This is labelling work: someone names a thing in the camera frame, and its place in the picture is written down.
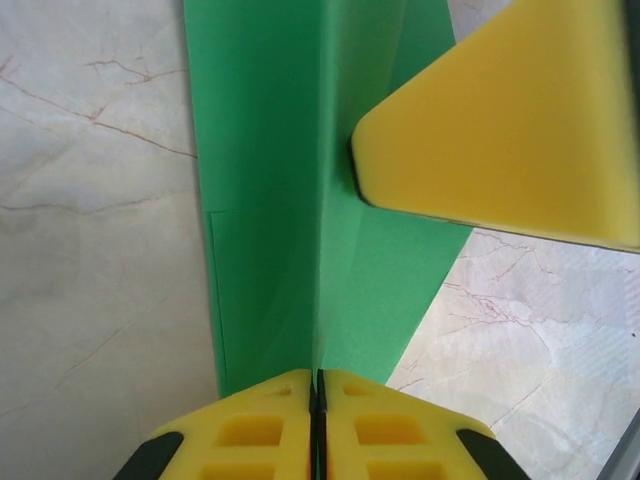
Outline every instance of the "marble surface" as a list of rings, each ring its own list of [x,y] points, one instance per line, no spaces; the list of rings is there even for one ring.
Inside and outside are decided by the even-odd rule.
[[[505,3],[451,0],[458,38]],[[111,478],[216,397],[183,36],[179,0],[2,4],[2,479]],[[638,291],[639,256],[476,231],[389,383],[593,479],[640,406]]]

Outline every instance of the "green paper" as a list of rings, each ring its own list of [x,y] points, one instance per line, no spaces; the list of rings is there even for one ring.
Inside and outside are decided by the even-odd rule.
[[[360,201],[348,138],[453,43],[446,0],[185,0],[222,395],[384,382],[469,234]]]

